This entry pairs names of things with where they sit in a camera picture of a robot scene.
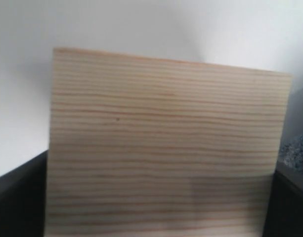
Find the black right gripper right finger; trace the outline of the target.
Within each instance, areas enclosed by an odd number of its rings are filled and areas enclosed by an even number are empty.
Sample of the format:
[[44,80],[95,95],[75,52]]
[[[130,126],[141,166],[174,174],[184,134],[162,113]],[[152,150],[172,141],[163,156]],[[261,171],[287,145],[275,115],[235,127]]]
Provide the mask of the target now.
[[303,174],[277,163],[264,237],[303,237]]

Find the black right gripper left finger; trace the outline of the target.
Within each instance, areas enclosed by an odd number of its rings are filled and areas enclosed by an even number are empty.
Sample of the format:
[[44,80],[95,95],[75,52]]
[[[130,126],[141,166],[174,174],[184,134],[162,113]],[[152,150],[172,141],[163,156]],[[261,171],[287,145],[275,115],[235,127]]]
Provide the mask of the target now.
[[0,237],[43,237],[47,151],[0,177]]

